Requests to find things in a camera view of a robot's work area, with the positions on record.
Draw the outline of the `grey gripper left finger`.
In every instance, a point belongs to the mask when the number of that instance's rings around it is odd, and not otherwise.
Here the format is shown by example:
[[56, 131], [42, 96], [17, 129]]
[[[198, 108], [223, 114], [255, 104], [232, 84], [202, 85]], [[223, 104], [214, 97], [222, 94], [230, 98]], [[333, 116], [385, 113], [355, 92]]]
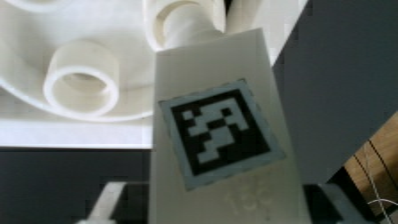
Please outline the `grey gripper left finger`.
[[74, 224], [147, 224], [147, 182], [108, 182], [85, 219]]

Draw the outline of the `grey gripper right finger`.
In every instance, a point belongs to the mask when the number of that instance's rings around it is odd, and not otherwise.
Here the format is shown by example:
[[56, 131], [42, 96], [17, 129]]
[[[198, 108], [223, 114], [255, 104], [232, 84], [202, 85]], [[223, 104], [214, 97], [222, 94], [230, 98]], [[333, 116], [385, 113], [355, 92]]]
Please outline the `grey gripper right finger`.
[[303, 185], [312, 224], [371, 224], [335, 184]]

